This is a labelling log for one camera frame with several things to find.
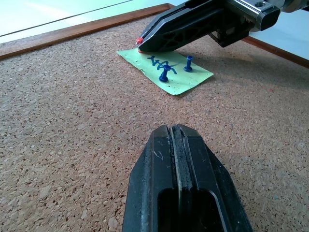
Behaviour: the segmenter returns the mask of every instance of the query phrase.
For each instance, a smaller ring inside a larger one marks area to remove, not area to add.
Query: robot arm
[[[143,31],[142,52],[168,52],[205,35],[221,47],[273,26],[280,12],[309,5],[307,0],[190,0],[159,14]]]

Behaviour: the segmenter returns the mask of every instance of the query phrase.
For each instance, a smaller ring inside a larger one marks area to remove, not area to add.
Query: wooden frame
[[[12,56],[20,55],[26,52],[30,52],[36,49],[40,49],[46,46],[50,46],[56,43],[60,43],[66,40],[74,39],[83,35],[87,35],[93,32],[132,22],[138,19],[149,17],[173,8],[174,5],[165,3],[158,6],[148,7],[145,9],[132,11],[125,14],[120,14],[96,21],[79,24],[73,27],[54,30],[51,32],[35,35],[7,43],[0,44],[0,59],[9,58]],[[280,48],[269,45],[263,41],[257,40],[248,36],[243,41],[262,48],[268,52],[271,52],[277,56],[283,57],[294,63],[309,68],[309,60],[284,51]]]

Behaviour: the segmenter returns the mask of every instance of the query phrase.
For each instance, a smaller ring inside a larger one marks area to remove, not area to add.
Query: cork board
[[[171,96],[125,62],[152,17],[0,61],[0,230],[121,231],[152,130],[199,131],[253,229],[309,231],[309,70],[245,42],[178,50],[215,75]]]

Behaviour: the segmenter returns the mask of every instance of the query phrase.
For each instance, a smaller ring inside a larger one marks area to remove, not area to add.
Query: blue push pin
[[[162,82],[167,82],[169,79],[166,75],[168,74],[168,71],[171,70],[172,68],[169,65],[164,65],[163,68],[164,70],[159,76],[159,80]]]
[[[188,56],[187,57],[187,66],[185,66],[183,68],[183,70],[185,70],[186,72],[191,72],[192,71],[192,67],[191,67],[191,61],[193,60],[193,57],[192,56]]]

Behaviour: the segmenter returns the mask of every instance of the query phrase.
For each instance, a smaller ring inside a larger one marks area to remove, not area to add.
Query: green paper
[[[197,86],[213,75],[213,73],[191,63],[192,71],[186,72],[183,68],[187,65],[187,58],[177,52],[142,54],[137,48],[118,51],[126,61],[141,70],[152,82],[161,89],[172,95],[178,95]],[[167,64],[173,69],[168,71],[167,82],[161,82],[159,76]]]

